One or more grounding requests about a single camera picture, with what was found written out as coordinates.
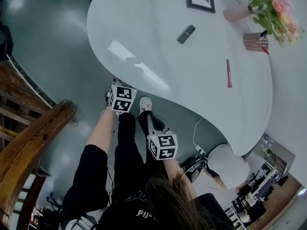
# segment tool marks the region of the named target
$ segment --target black pants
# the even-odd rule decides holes
[[[211,170],[208,166],[207,166],[207,171],[212,176],[212,178],[220,176],[218,173],[216,173],[215,171]]]
[[[245,209],[243,203],[239,199],[232,201],[232,205],[238,214],[243,212]]]
[[[148,115],[151,111],[145,111],[138,117],[145,140],[148,133]],[[147,180],[158,173],[166,176],[162,161],[157,161],[148,146],[146,146],[146,163],[138,151],[134,141],[135,117],[129,113],[119,116],[118,146],[115,150],[114,183],[112,202],[133,195],[143,189]]]

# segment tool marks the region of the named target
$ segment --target black shirt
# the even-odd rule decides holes
[[[94,145],[87,145],[80,158],[73,185],[63,200],[63,230],[69,221],[107,206],[106,177],[106,153]],[[212,194],[204,194],[194,200],[209,211],[216,222],[216,229],[234,229]],[[157,229],[158,222],[147,210],[142,192],[112,203],[103,213],[96,228],[106,230],[123,227],[134,230]]]

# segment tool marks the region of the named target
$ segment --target flower bouquet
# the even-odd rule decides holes
[[[290,0],[249,0],[248,10],[254,14],[253,21],[273,35],[281,46],[286,39],[296,43],[305,31],[297,26]]]

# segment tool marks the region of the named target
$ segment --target white table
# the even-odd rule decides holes
[[[211,14],[187,8],[186,0],[92,0],[87,32],[96,57],[112,74],[203,116],[239,156],[268,124],[272,76],[268,57],[244,48],[242,36],[252,21],[231,24],[223,10],[236,1],[214,3]],[[196,30],[181,45],[177,38],[191,24]]]

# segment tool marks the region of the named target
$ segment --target polished floor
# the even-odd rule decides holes
[[[105,107],[104,92],[112,78],[93,54],[87,38],[89,4],[89,0],[4,0],[2,3],[2,20],[11,30],[13,55],[18,63],[53,101],[58,103],[67,98],[79,107],[75,117],[79,125],[67,125],[42,157],[42,166],[51,177],[41,192],[41,203],[50,192],[63,197],[71,186],[87,138]],[[138,92],[132,107],[135,115],[139,111],[138,99],[143,95],[146,93]],[[177,134],[177,158],[184,160],[195,152],[192,136],[200,117],[175,103],[150,97],[154,112],[166,119]],[[112,175],[117,124],[116,120],[108,161]],[[135,139],[144,157],[145,138],[139,125]],[[208,152],[226,140],[203,119],[197,126],[195,142]]]

